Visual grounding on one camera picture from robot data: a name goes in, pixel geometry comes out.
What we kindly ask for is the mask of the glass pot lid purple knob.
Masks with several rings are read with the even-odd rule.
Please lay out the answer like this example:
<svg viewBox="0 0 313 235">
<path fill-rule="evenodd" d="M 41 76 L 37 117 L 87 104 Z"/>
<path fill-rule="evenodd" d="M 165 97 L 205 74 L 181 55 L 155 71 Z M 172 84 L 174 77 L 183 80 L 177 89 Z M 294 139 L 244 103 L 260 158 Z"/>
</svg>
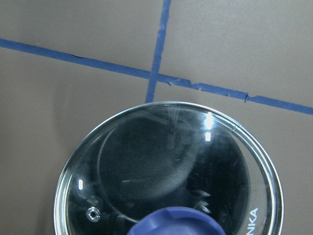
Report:
<svg viewBox="0 0 313 235">
<path fill-rule="evenodd" d="M 75 148 L 54 199 L 58 235 L 279 235 L 284 201 L 263 146 L 186 102 L 148 103 Z"/>
</svg>

